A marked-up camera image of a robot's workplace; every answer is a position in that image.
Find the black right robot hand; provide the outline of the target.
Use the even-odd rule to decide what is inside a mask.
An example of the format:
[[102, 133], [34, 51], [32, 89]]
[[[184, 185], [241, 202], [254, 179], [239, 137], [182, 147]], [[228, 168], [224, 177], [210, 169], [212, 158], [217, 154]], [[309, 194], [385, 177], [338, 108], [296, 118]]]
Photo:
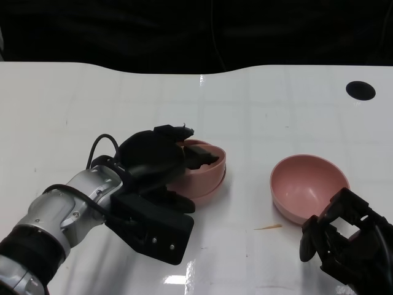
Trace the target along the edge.
[[302, 225], [300, 259], [314, 255], [356, 294], [392, 294], [392, 224], [348, 188]]

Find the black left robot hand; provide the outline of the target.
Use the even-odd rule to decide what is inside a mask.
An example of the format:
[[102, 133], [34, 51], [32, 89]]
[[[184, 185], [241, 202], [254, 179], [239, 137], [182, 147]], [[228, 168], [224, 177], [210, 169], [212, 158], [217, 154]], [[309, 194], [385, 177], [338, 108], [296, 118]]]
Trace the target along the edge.
[[194, 134], [186, 126], [161, 125], [138, 132], [124, 141], [116, 156], [133, 177], [134, 189], [149, 202], [180, 213], [194, 213], [195, 204], [186, 196], [171, 191], [168, 185], [187, 170], [212, 166], [219, 156], [203, 147], [185, 144]]

